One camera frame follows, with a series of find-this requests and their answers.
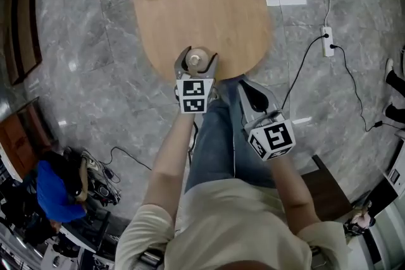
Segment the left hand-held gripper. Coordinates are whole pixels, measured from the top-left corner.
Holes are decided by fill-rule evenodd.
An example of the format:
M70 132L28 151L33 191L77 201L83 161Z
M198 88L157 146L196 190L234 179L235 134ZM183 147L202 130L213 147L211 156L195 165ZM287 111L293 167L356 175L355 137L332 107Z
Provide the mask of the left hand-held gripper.
M176 94L181 113L203 114L207 111L215 82L218 53L211 57L206 69L199 72L200 78L196 78L189 74L189 67L186 62L186 56L191 49L191 46L186 47L175 61Z

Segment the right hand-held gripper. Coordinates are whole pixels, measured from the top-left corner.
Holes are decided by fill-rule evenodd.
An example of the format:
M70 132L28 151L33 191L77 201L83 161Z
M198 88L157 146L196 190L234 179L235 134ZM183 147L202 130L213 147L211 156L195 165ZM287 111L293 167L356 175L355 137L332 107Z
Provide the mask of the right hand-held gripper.
M296 145L292 123L279 109L273 92L250 80L239 81L237 90L246 120L247 142L254 152L262 161L290 152Z

